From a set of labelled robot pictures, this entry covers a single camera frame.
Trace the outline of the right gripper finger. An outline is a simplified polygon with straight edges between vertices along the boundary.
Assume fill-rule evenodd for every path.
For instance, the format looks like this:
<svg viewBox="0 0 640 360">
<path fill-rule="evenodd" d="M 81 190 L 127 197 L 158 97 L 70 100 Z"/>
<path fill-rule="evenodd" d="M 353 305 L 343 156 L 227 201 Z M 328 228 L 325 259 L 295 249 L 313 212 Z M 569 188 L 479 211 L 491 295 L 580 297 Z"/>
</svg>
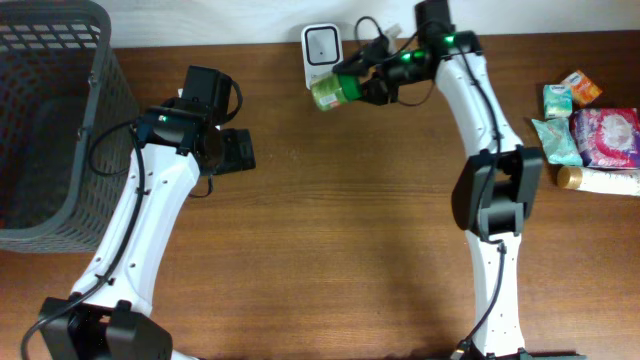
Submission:
<svg viewBox="0 0 640 360">
<path fill-rule="evenodd" d="M 362 96 L 360 101 L 372 105 L 387 105 L 390 103 L 391 95 L 386 82 L 380 78 L 371 78 L 361 84 Z"/>
<path fill-rule="evenodd" d="M 383 51 L 373 47 L 364 47 L 346 60 L 336 64 L 332 72 L 338 75 L 372 76 L 376 72 Z"/>
</svg>

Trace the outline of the green lid jar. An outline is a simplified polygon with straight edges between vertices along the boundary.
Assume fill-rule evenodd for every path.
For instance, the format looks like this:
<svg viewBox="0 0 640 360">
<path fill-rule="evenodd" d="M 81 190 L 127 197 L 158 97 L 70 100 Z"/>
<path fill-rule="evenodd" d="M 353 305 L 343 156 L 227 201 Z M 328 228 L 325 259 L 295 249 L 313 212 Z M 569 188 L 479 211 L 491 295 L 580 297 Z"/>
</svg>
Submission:
<svg viewBox="0 0 640 360">
<path fill-rule="evenodd" d="M 311 84 L 311 94 L 321 111 L 358 100 L 363 96 L 359 78 L 352 75 L 329 73 Z"/>
</svg>

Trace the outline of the teal Kleenex tissue pack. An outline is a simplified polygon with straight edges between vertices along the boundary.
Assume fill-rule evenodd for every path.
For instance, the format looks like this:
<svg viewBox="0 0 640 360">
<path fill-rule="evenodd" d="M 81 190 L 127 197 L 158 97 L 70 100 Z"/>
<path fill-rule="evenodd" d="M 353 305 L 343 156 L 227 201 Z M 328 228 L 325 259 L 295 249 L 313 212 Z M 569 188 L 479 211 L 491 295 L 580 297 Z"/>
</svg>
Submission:
<svg viewBox="0 0 640 360">
<path fill-rule="evenodd" d="M 573 110 L 571 88 L 567 85 L 545 85 L 543 88 L 543 110 L 546 119 L 569 117 Z"/>
</svg>

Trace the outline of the teal wet wipes pack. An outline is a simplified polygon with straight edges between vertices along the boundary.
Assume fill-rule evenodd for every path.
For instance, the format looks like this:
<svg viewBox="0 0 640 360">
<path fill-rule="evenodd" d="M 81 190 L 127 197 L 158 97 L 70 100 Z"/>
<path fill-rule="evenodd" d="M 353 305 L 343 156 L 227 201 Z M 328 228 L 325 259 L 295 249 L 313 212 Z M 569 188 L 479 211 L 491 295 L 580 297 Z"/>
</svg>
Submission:
<svg viewBox="0 0 640 360">
<path fill-rule="evenodd" d="M 547 161 L 552 165 L 582 166 L 583 159 L 570 133 L 567 118 L 532 119 Z"/>
</svg>

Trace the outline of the orange Kleenex tissue pack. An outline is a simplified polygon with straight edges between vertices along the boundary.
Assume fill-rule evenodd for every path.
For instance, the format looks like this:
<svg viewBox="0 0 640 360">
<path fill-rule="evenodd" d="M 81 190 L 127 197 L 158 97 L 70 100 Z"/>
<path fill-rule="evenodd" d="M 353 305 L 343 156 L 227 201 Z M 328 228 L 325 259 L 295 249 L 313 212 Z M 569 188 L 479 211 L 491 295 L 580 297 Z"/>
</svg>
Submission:
<svg viewBox="0 0 640 360">
<path fill-rule="evenodd" d="M 573 101 L 580 107 L 594 102 L 603 91 L 581 70 L 576 70 L 561 81 L 571 89 Z"/>
</svg>

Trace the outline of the red purple pad package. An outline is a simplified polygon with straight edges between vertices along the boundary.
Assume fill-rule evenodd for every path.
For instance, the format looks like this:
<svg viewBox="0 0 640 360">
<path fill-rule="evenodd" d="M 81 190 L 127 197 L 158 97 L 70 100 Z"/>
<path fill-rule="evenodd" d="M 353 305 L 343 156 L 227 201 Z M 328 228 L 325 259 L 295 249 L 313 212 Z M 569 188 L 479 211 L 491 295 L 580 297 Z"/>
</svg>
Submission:
<svg viewBox="0 0 640 360">
<path fill-rule="evenodd" d="M 570 131 L 583 165 L 639 168 L 639 113 L 636 108 L 590 108 L 570 119 Z"/>
</svg>

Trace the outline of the white bamboo print tube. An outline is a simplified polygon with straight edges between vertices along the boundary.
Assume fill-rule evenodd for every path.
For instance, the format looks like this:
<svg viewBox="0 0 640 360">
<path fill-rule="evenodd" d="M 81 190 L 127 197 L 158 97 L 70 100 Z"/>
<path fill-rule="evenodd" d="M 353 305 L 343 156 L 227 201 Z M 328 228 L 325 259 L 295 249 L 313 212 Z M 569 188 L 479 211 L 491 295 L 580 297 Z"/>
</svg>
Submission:
<svg viewBox="0 0 640 360">
<path fill-rule="evenodd" d="M 639 171 L 602 171 L 563 166 L 557 173 L 557 185 L 563 189 L 638 197 Z"/>
</svg>

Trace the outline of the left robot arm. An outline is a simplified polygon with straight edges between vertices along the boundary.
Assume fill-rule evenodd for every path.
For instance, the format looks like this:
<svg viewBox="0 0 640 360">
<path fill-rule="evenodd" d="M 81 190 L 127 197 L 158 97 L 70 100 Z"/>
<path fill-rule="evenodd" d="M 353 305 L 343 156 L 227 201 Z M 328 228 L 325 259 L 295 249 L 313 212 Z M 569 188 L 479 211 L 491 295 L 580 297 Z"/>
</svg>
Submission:
<svg viewBox="0 0 640 360">
<path fill-rule="evenodd" d="M 181 93 L 125 121 L 125 185 L 101 243 L 68 298 L 48 297 L 20 343 L 41 334 L 54 359 L 181 359 L 151 318 L 155 283 L 184 202 L 200 178 L 255 168 L 251 136 L 228 127 L 243 95 L 229 75 L 190 66 Z"/>
</svg>

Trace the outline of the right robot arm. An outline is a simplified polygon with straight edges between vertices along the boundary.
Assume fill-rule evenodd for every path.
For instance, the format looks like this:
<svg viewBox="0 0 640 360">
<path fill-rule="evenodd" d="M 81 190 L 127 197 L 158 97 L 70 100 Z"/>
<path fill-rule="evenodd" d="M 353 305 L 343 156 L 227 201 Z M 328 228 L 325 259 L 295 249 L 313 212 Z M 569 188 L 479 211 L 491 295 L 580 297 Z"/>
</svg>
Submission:
<svg viewBox="0 0 640 360">
<path fill-rule="evenodd" d="M 405 85 L 429 81 L 446 99 L 466 163 L 451 194 L 457 226 L 471 253 L 475 296 L 472 329 L 454 359 L 534 359 L 522 334 L 518 257 L 531 216 L 543 154 L 511 128 L 493 91 L 479 37 L 460 31 L 445 1 L 414 7 L 416 30 L 401 47 L 384 32 L 334 65 L 348 101 L 383 106 Z"/>
</svg>

